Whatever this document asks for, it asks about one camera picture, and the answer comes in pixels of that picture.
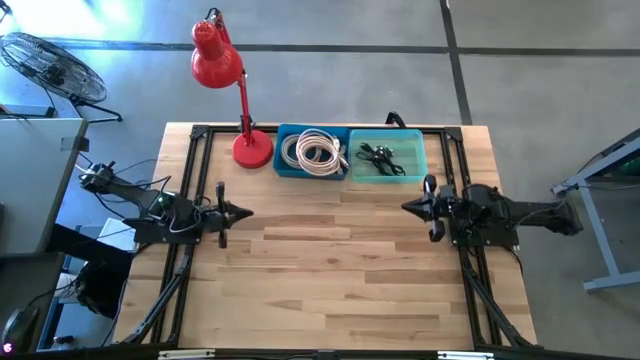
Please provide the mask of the blue plastic bin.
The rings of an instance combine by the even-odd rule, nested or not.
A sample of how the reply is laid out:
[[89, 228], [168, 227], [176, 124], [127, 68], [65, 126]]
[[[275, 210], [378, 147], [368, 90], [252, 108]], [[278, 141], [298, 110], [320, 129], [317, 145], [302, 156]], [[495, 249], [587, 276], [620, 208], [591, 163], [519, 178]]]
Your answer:
[[343, 180], [349, 171], [347, 127], [283, 124], [273, 167], [281, 177]]

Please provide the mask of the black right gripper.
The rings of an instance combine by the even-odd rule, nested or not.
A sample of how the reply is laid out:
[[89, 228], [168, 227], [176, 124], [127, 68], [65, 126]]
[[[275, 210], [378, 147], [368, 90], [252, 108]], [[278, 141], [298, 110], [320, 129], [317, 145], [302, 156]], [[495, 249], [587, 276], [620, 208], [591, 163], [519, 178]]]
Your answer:
[[431, 242], [439, 242], [446, 234], [443, 218], [451, 218], [456, 203], [453, 185], [437, 186], [436, 178], [427, 174], [423, 180], [424, 196], [401, 204], [401, 208], [431, 224], [428, 232]]

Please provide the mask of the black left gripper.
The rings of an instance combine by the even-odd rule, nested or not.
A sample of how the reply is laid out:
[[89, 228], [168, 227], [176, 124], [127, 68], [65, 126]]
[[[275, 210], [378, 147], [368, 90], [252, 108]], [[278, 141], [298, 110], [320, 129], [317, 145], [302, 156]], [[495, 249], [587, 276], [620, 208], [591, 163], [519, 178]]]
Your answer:
[[218, 182], [215, 186], [216, 203], [200, 208], [202, 230], [206, 233], [218, 234], [218, 246], [226, 249], [228, 246], [227, 230], [231, 225], [252, 217], [252, 210], [231, 204], [231, 225], [229, 222], [229, 203], [225, 200], [225, 183]]

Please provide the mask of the grey desk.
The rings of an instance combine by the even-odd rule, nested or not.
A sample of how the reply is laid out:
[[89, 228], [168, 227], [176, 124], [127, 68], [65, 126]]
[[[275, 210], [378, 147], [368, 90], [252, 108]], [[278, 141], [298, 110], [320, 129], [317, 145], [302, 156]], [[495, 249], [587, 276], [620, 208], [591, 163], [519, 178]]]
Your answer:
[[0, 255], [45, 250], [87, 127], [80, 118], [0, 120]]

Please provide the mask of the black bag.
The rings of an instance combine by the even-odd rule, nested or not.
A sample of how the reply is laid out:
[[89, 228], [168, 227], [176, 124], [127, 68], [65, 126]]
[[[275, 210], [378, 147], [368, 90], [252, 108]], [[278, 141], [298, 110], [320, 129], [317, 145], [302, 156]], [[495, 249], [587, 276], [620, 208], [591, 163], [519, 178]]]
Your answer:
[[91, 312], [109, 318], [118, 314], [129, 270], [104, 262], [86, 262], [74, 283], [77, 301]]

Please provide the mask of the teal translucent plastic bin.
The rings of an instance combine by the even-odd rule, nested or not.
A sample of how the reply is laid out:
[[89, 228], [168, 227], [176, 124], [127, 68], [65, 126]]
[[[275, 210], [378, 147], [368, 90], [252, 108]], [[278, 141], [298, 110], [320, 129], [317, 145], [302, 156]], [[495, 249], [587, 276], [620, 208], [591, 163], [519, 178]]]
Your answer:
[[423, 135], [419, 130], [384, 129], [350, 132], [352, 180], [360, 183], [417, 183], [427, 174]]

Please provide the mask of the red desk lamp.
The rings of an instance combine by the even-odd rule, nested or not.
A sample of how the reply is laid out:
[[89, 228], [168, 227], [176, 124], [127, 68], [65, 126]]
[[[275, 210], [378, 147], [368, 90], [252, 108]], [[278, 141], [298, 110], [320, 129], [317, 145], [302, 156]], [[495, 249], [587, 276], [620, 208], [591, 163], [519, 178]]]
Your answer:
[[263, 131], [254, 129], [250, 113], [246, 77], [241, 55], [233, 46], [223, 13], [217, 7], [208, 10], [205, 17], [191, 30], [195, 49], [191, 56], [191, 72], [204, 87], [222, 89], [232, 85], [240, 93], [240, 134], [232, 143], [232, 157], [243, 168], [256, 169], [272, 158], [274, 146]]

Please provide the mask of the black floor fan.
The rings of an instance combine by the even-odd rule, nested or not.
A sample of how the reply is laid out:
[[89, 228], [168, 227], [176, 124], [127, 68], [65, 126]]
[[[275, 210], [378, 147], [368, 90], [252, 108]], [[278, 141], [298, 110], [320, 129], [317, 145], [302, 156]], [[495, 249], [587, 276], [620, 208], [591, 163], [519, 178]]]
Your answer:
[[64, 48], [25, 32], [11, 32], [0, 36], [0, 59], [45, 91], [68, 100], [76, 111], [90, 107], [110, 114], [90, 123], [123, 121], [120, 113], [99, 106], [108, 94], [104, 80]]

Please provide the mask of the silver metal bracket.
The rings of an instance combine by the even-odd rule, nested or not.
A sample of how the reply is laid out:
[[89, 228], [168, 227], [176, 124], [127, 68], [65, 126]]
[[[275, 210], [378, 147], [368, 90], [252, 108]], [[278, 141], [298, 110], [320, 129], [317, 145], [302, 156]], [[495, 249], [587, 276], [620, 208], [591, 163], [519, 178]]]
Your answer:
[[160, 351], [157, 360], [206, 360], [215, 357], [214, 349], [174, 349]]
[[438, 351], [438, 360], [495, 360], [491, 352]]

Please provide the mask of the black computer mouse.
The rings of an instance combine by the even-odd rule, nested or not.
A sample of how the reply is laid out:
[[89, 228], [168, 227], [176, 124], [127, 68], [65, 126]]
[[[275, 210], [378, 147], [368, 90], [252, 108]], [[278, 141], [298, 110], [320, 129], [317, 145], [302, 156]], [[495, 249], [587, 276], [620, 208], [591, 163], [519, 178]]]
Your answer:
[[26, 305], [17, 308], [8, 318], [0, 339], [4, 355], [26, 352], [31, 344], [39, 309]]

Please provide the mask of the workbench with metal legs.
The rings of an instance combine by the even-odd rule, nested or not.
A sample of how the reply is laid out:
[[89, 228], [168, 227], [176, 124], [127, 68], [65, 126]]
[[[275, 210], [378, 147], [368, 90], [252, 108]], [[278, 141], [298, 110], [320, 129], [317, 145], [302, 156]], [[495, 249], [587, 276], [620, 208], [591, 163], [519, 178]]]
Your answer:
[[555, 196], [577, 191], [584, 203], [608, 274], [583, 283], [589, 293], [640, 284], [640, 270], [621, 272], [609, 245], [604, 219], [599, 215], [592, 190], [640, 190], [640, 128], [596, 153], [574, 175], [551, 187]]

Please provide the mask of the white box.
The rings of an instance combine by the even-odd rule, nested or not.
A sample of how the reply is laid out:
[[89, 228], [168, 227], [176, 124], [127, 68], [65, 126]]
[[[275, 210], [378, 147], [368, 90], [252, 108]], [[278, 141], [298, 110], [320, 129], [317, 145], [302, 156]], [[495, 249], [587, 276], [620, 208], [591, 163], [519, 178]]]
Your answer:
[[97, 240], [119, 250], [134, 252], [137, 245], [134, 241], [135, 230], [121, 220], [108, 218], [97, 237]]

